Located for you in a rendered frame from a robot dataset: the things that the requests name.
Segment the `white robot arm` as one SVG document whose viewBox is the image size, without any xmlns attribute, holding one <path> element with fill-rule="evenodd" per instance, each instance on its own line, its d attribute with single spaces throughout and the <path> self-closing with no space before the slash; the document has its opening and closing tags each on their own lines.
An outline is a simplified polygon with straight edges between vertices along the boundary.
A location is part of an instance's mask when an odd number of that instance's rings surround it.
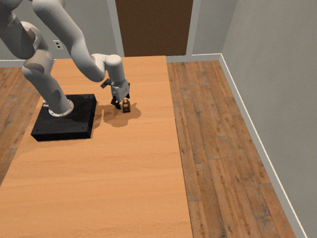
<svg viewBox="0 0 317 238">
<path fill-rule="evenodd" d="M 64 117 L 73 111 L 57 80 L 51 76 L 53 54 L 41 32 L 32 24 L 20 21 L 12 13 L 23 0 L 0 0 L 0 38 L 19 59 L 25 60 L 22 73 L 43 97 L 53 117 Z M 64 43 L 77 68 L 91 81 L 104 80 L 101 87 L 125 83 L 122 59 L 118 55 L 89 55 L 85 37 L 67 12 L 65 0 L 29 0 L 36 15 Z M 47 105 L 48 104 L 48 105 Z"/>
</svg>

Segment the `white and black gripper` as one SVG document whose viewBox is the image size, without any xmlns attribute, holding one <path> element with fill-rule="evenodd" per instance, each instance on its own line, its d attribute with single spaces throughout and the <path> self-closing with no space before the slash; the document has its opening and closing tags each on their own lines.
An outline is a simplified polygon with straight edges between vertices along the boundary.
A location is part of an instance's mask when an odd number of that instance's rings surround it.
<svg viewBox="0 0 317 238">
<path fill-rule="evenodd" d="M 126 79 L 126 78 L 125 78 Z M 111 93 L 112 93 L 112 101 L 111 104 L 115 105 L 117 109 L 121 109 L 119 102 L 123 101 L 124 98 L 130 98 L 129 91 L 130 91 L 130 83 L 128 83 L 127 79 L 125 83 L 121 86 L 111 86 Z M 118 101 L 116 103 L 116 101 Z"/>
</svg>

